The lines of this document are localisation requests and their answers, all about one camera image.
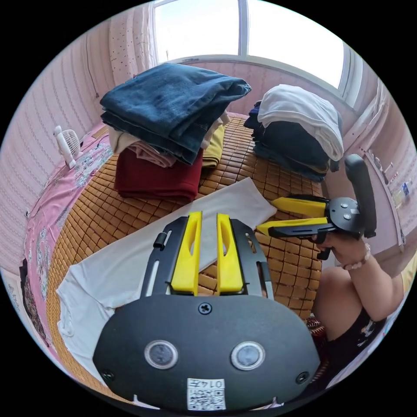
bracelet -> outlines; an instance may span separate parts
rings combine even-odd
[[[366,262],[371,257],[371,247],[367,243],[365,243],[365,247],[366,255],[360,262],[357,262],[356,264],[348,264],[343,266],[342,268],[346,271],[351,271],[352,269],[359,269],[362,265],[366,264]]]

window frame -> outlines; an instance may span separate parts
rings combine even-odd
[[[154,9],[164,4],[172,3],[177,0],[155,0]],[[364,88],[363,83],[363,61],[348,45],[344,45],[344,63],[339,83],[339,88],[332,86],[321,78],[308,73],[300,68],[286,64],[284,62],[270,60],[260,56],[248,54],[249,49],[249,8],[247,0],[236,0],[238,2],[239,12],[239,43],[237,55],[196,55],[185,56],[176,60],[169,60],[171,63],[197,63],[197,62],[231,62],[247,63],[258,65],[266,68],[279,70],[291,75],[304,78],[305,80],[316,84],[333,94],[336,98],[342,100],[354,111],[360,102],[360,97]]]

white folded shirt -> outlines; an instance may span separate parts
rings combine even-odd
[[[197,199],[70,266],[57,289],[61,301],[58,329],[72,356],[103,385],[92,361],[101,331],[114,309],[137,300],[153,242],[166,225],[202,211],[200,271],[217,259],[217,213],[253,230],[276,213],[250,178]]]
[[[338,161],[343,157],[337,110],[329,101],[301,87],[280,84],[267,91],[259,106],[258,121],[265,128],[272,122],[299,123],[330,159]]]

sticker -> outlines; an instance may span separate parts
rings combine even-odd
[[[225,410],[225,380],[187,378],[187,407],[195,411]]]

dark blue folded clothes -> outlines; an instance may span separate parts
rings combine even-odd
[[[213,122],[250,91],[240,78],[164,63],[105,94],[101,117],[109,126],[192,164]]]
[[[324,152],[320,143],[311,136],[299,123],[277,121],[266,129],[258,122],[259,106],[257,102],[249,112],[244,126],[253,130],[254,141],[265,145],[274,155],[279,154],[301,165],[324,167],[329,166],[331,172],[339,170],[339,162],[332,161]]]
[[[276,152],[273,149],[266,147],[263,143],[256,141],[253,148],[256,156],[260,158],[267,159],[283,168],[288,169],[289,171],[296,172],[314,182],[322,182],[324,180],[325,174],[320,174],[315,170],[298,163],[297,161],[286,157],[285,155]]]

